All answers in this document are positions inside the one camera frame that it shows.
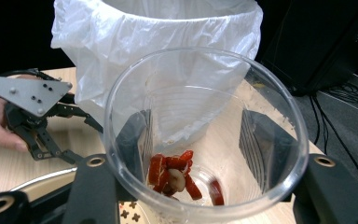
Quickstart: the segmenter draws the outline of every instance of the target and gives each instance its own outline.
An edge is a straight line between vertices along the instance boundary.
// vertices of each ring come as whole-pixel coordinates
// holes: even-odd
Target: transparent container
[[[268,69],[219,49],[165,49],[144,56],[109,93],[103,140],[120,184],[160,223],[222,223],[270,208],[294,189],[308,162],[295,100]],[[148,183],[150,160],[194,152],[185,189],[167,197]],[[211,182],[224,205],[213,205]]]

